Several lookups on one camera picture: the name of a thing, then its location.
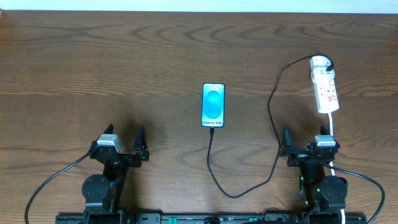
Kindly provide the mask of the Samsung Galaxy smartphone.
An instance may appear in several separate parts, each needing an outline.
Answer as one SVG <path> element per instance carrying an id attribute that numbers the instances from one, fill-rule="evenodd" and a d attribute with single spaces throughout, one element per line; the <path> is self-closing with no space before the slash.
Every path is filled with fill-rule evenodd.
<path id="1" fill-rule="evenodd" d="M 204 83 L 202 88 L 201 125 L 208 128 L 224 126 L 225 85 Z"/>

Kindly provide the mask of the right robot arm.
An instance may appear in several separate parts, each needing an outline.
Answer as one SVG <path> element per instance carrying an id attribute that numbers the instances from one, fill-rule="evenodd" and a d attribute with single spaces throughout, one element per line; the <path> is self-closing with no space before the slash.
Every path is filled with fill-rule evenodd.
<path id="1" fill-rule="evenodd" d="M 325 173 L 339 148 L 325 126 L 305 149 L 294 147 L 289 129 L 283 127 L 281 156 L 287 158 L 289 167 L 300 169 L 300 197 L 306 202 L 300 219 L 304 223 L 346 223 L 347 180 Z"/>

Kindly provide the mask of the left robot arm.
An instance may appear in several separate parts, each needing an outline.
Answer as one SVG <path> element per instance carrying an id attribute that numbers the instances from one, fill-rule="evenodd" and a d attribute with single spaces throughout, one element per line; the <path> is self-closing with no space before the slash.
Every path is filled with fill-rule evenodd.
<path id="1" fill-rule="evenodd" d="M 82 185 L 85 198 L 85 223 L 131 223 L 134 217 L 119 208 L 121 193 L 127 172 L 131 167 L 140 167 L 149 160 L 146 132 L 142 126 L 133 144 L 134 154 L 121 154 L 121 141 L 113 133 L 110 124 L 96 140 L 91 143 L 88 156 L 104 165 L 102 174 L 89 176 Z"/>

